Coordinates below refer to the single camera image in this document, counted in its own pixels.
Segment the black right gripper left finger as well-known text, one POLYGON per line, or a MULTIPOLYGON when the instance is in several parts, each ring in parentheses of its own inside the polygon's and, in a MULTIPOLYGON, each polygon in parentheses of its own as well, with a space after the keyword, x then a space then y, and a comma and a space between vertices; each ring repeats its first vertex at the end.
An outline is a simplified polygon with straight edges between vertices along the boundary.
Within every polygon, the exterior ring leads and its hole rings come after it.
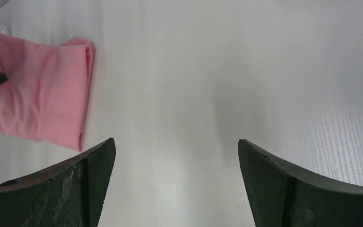
POLYGON ((0 184, 0 227, 96 227, 116 156, 109 138, 77 156, 0 184))

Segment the pink t-shirt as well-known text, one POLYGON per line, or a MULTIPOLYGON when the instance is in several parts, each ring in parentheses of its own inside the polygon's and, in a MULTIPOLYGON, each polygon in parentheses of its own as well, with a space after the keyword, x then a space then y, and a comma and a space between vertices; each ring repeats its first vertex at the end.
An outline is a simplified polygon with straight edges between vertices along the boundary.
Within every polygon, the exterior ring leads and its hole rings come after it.
POLYGON ((86 38, 45 45, 0 33, 0 133, 81 151, 93 61, 86 38))

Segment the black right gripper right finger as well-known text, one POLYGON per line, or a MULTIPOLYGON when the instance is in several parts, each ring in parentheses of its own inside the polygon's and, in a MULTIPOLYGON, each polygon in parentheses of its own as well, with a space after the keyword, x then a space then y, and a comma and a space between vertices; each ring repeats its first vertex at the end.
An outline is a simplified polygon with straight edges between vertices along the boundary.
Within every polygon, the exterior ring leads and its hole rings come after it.
POLYGON ((363 227, 363 186, 317 174, 248 140, 238 157, 258 227, 363 227))

